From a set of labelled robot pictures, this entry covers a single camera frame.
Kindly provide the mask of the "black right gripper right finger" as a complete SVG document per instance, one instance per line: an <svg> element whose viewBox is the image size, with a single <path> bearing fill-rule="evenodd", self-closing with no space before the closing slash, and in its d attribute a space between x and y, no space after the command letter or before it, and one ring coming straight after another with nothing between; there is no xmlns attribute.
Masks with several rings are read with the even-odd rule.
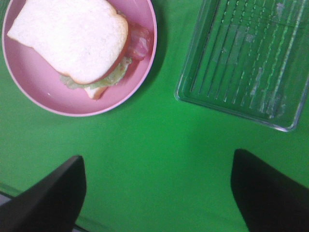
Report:
<svg viewBox="0 0 309 232"><path fill-rule="evenodd" d="M235 150L230 184L249 231L309 230L309 189L251 152Z"/></svg>

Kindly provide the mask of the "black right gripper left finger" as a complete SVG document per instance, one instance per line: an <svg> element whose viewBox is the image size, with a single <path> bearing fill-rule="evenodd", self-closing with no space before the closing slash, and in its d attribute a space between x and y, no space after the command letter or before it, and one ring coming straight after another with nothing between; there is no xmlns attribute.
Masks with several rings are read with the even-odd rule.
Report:
<svg viewBox="0 0 309 232"><path fill-rule="evenodd" d="M84 159L73 156L0 207L2 232L71 232L86 195Z"/></svg>

